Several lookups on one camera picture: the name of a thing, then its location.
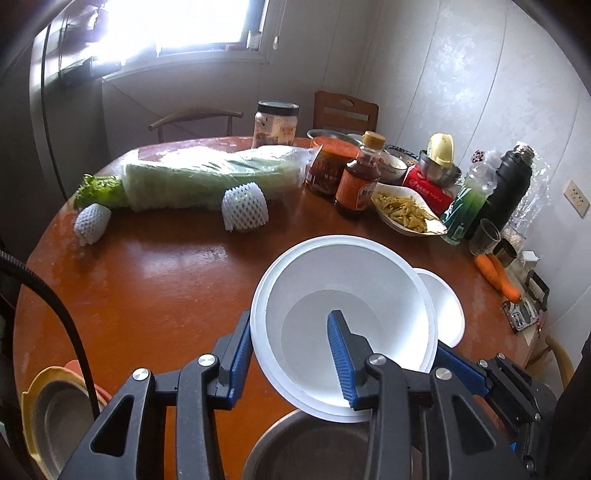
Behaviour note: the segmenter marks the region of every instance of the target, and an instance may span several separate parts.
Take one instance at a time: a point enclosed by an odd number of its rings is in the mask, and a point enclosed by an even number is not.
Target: carrot
[[[497,291],[501,291],[501,279],[490,259],[486,255],[478,255],[474,259],[474,263],[484,278],[486,278]]]
[[[488,255],[488,259],[491,261],[493,267],[495,268],[496,274],[499,276],[501,281],[501,291],[503,295],[507,297],[511,303],[517,303],[521,300],[521,292],[517,290],[510,282],[509,277],[507,277],[507,273],[501,265],[499,259],[494,255]]]

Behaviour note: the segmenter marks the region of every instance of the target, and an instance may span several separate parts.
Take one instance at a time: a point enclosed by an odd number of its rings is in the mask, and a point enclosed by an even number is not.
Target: red package
[[[447,210],[447,207],[451,205],[453,200],[451,195],[445,192],[441,187],[434,185],[423,177],[418,165],[408,169],[402,186],[413,189],[423,197],[425,202],[427,202],[427,205],[429,205],[429,208],[433,210],[433,213],[437,216],[441,216],[441,214]]]

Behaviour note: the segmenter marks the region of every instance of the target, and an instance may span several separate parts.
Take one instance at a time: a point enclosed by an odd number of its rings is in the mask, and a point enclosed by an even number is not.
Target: window
[[[90,19],[95,56],[123,64],[197,51],[257,50],[268,0],[108,0]]]

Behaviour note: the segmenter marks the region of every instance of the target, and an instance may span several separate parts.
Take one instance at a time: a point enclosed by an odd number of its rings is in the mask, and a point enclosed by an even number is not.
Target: black thermos
[[[501,157],[501,166],[496,169],[496,188],[469,226],[465,238],[472,238],[483,218],[488,218],[499,231],[502,230],[530,188],[534,157],[534,150],[523,142],[517,142],[513,150]]]

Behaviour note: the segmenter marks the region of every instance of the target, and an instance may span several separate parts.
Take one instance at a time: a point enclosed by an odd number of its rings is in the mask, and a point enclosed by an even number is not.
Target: wooden table
[[[100,173],[121,170],[126,158],[158,159],[194,145],[236,151],[250,138],[213,138],[133,150]],[[308,146],[309,141],[298,144]],[[513,335],[500,310],[501,297],[479,274],[465,244],[410,238],[384,225],[373,212],[357,221],[306,189],[270,202],[269,224],[246,233],[224,230],[222,215],[200,209],[113,211],[95,245],[80,247],[72,227],[76,211],[66,204],[47,227],[28,266],[55,289],[84,341],[97,384],[114,393],[138,367],[155,374],[181,368],[231,331],[265,270],[293,245],[320,235],[371,238],[413,267],[443,278],[462,302],[466,333],[458,350],[469,359],[504,352],[524,364],[529,347]],[[27,288],[20,293],[14,332],[17,388],[24,391],[45,367],[64,365],[73,349],[59,320]],[[227,478],[238,480],[256,440],[293,410],[272,388],[253,357],[242,400],[217,414]],[[174,479],[174,412],[167,420],[165,477]]]

